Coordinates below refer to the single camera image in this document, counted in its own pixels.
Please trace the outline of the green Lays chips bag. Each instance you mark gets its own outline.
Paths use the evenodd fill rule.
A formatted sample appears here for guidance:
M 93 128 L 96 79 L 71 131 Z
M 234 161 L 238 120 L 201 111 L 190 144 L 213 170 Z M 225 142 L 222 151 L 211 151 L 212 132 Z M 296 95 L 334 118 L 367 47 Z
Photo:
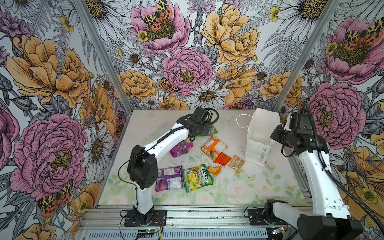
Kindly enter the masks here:
M 201 130 L 198 132 L 198 134 L 195 136 L 196 139 L 203 138 L 203 137 L 210 137 L 214 134 L 216 134 L 218 131 L 213 125 L 207 125 L 203 126 Z

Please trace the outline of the magenta Lot 100 candy bag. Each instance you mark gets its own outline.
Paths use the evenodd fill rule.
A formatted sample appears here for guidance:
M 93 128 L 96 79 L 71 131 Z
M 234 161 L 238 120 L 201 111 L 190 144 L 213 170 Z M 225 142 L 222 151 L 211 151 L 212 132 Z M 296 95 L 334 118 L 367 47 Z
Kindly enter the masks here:
M 192 149 L 193 146 L 193 142 L 189 139 L 183 140 L 170 150 L 171 156 L 173 158 L 177 158 L 185 155 Z

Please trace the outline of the white paper bag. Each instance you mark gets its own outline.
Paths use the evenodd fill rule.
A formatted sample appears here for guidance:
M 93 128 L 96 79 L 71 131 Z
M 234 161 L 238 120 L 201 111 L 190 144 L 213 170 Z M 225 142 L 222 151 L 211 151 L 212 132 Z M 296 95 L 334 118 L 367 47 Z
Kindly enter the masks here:
M 240 114 L 236 123 L 247 130 L 245 160 L 252 166 L 264 167 L 280 157 L 279 144 L 271 138 L 276 127 L 281 125 L 278 113 L 257 108 L 252 115 Z

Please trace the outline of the purple Fox's berries candy bag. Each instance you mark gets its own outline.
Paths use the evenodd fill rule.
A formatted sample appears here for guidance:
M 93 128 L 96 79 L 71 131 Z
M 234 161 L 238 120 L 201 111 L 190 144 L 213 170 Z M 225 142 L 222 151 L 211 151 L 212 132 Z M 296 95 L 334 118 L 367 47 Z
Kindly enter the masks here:
M 182 166 L 158 169 L 156 192 L 183 188 Z

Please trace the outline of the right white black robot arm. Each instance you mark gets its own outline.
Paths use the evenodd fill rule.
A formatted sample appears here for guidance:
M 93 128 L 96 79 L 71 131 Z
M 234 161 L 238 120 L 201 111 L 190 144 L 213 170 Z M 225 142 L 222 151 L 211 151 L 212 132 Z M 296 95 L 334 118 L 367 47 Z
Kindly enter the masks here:
M 294 113 L 287 121 L 288 128 L 277 126 L 271 139 L 294 149 L 294 154 L 306 171 L 313 200 L 313 214 L 291 207 L 289 204 L 268 200 L 263 217 L 268 224 L 286 223 L 295 228 L 303 240 L 353 240 L 364 228 L 354 220 L 332 180 L 329 150 L 324 139 L 314 131 L 311 117 Z

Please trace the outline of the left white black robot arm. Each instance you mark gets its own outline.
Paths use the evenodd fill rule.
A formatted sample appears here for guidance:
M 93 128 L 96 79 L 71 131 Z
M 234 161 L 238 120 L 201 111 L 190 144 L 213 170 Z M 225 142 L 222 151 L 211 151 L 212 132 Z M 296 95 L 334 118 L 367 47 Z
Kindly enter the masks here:
M 219 120 L 219 113 L 212 108 L 198 107 L 192 114 L 178 118 L 169 131 L 152 143 L 141 147 L 136 145 L 127 161 L 127 172 L 137 191 L 134 210 L 140 217 L 152 216 L 151 187 L 158 178 L 158 163 L 173 147 L 189 137 L 198 136 L 205 126 Z

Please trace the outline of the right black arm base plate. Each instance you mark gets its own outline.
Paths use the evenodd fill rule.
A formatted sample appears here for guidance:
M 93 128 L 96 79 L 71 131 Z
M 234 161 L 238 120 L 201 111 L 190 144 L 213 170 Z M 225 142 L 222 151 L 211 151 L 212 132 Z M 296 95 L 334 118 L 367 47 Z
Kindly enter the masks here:
M 251 226 L 285 226 L 288 225 L 285 221 L 277 218 L 272 211 L 265 209 L 251 208 L 247 210 L 248 218 Z

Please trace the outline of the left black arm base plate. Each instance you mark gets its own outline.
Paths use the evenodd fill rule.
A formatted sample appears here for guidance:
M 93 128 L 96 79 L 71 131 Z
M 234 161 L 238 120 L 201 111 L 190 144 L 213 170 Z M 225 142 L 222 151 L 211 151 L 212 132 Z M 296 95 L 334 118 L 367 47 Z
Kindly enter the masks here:
M 141 214 L 136 210 L 128 210 L 124 214 L 125 227 L 165 227 L 167 222 L 167 210 L 153 210 L 147 214 Z

